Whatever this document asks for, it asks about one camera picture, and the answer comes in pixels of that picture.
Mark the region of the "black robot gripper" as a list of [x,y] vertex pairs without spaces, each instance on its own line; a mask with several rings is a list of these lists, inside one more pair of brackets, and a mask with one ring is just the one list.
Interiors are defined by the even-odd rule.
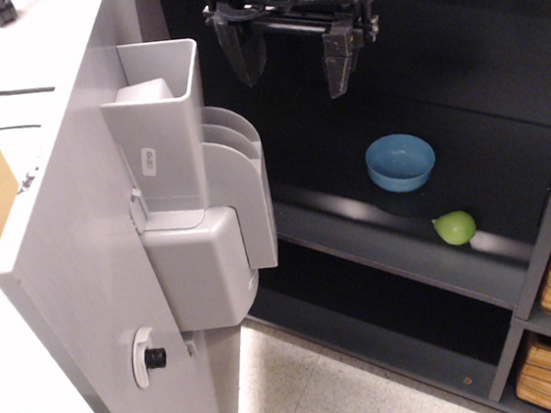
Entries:
[[376,40],[375,0],[206,0],[205,18],[237,78],[254,86],[266,66],[261,31],[322,33],[325,76],[332,99],[348,90],[363,43]]

